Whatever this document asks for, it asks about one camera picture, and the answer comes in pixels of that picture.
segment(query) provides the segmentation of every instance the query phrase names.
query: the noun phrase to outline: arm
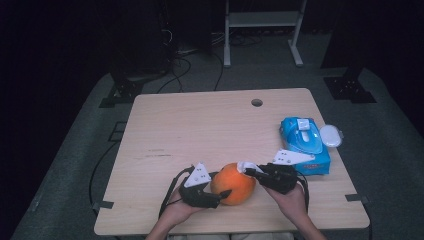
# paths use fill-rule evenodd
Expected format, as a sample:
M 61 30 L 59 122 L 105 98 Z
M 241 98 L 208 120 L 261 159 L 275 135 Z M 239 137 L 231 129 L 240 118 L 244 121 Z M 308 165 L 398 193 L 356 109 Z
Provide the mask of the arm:
M 195 208 L 184 203 L 178 188 L 172 193 L 169 202 L 171 204 L 165 208 L 146 240 L 164 240 L 172 228 L 186 221 L 193 213 L 204 210 L 204 208 Z
M 307 240 L 325 240 L 326 237 L 317 229 L 306 212 L 305 196 L 299 184 L 289 193 L 283 195 L 264 187 L 277 202 L 280 211 L 296 226 L 300 234 Z

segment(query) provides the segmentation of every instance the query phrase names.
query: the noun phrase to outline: dark background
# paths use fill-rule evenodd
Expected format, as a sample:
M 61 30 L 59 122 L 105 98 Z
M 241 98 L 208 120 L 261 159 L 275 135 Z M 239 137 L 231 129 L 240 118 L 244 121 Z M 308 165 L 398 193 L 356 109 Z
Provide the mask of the dark background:
M 169 24 L 166 26 L 175 31 L 176 39 L 206 50 L 210 32 L 223 30 L 222 0 L 172 1 L 165 12 L 161 4 L 153 7 L 152 0 L 119 1 L 124 3 L 120 8 L 116 2 L 0 3 L 0 238 L 13 233 L 86 97 L 109 72 L 111 56 L 129 71 L 166 70 L 166 61 L 172 56 L 158 47 L 163 42 L 158 26 Z M 231 2 L 234 11 L 286 10 L 298 4 Z M 323 68 L 346 67 L 360 52 L 364 66 L 383 79 L 421 134 L 423 6 L 418 0 L 309 0 L 302 25 L 306 34 L 333 31 Z M 146 16 L 152 8 L 165 17 Z M 130 26 L 128 19 L 123 20 L 128 9 L 144 13 L 143 17 L 135 14 L 140 18 Z M 146 36 L 150 41 L 143 42 Z M 143 44 L 134 44 L 134 39 Z M 146 48 L 154 49 L 153 53 Z M 149 54 L 160 57 L 152 59 Z

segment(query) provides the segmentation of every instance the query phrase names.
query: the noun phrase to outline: table top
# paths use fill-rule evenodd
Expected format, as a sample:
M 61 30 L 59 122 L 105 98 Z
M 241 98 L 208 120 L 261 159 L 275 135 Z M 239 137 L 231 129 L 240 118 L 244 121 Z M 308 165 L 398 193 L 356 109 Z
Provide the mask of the table top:
M 214 172 L 231 162 L 270 162 L 283 146 L 280 122 L 291 116 L 311 117 L 318 127 L 324 125 L 312 94 L 303 88 L 138 96 L 103 199 L 114 204 L 100 209 L 96 234 L 148 234 L 172 179 L 191 165 L 203 162 Z M 329 153 L 330 174 L 307 177 L 310 217 L 319 229 L 368 227 L 361 202 L 346 200 L 356 190 L 337 149 Z M 198 212 L 171 233 L 293 230 L 257 184 L 243 204 Z

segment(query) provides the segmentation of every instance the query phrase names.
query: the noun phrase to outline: forearm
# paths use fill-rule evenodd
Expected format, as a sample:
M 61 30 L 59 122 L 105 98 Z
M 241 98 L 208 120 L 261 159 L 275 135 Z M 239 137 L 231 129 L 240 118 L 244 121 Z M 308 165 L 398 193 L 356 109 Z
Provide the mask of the forearm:
M 165 218 L 160 218 L 153 229 L 147 235 L 146 240 L 164 240 L 168 235 L 169 231 L 175 227 L 175 224 L 171 224 Z
M 301 221 L 294 222 L 294 224 L 306 240 L 327 239 L 307 215 Z

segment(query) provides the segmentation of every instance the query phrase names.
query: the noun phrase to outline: black strap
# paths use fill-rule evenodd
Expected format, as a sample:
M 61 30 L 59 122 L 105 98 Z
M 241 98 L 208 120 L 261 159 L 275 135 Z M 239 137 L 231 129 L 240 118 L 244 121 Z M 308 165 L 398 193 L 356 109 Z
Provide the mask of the black strap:
M 160 207 L 160 211 L 159 211 L 159 218 L 162 215 L 163 211 L 165 211 L 166 205 L 169 201 L 169 198 L 171 197 L 172 192 L 175 189 L 175 185 L 177 185 L 178 179 L 181 177 L 181 175 L 183 175 L 184 173 L 188 172 L 191 173 L 194 170 L 194 166 L 191 166 L 189 168 L 186 168 L 184 170 L 182 170 L 180 173 L 178 173 L 178 175 L 172 180 L 171 185 L 169 186 L 168 192 L 166 193 L 165 198 L 163 199 L 162 205 Z
M 302 184 L 303 192 L 305 193 L 305 206 L 306 206 L 306 212 L 308 212 L 309 209 L 309 188 L 308 188 L 308 180 L 306 180 L 305 175 L 303 175 L 301 172 L 298 171 L 300 175 L 302 175 L 302 178 L 297 177 L 297 180 Z

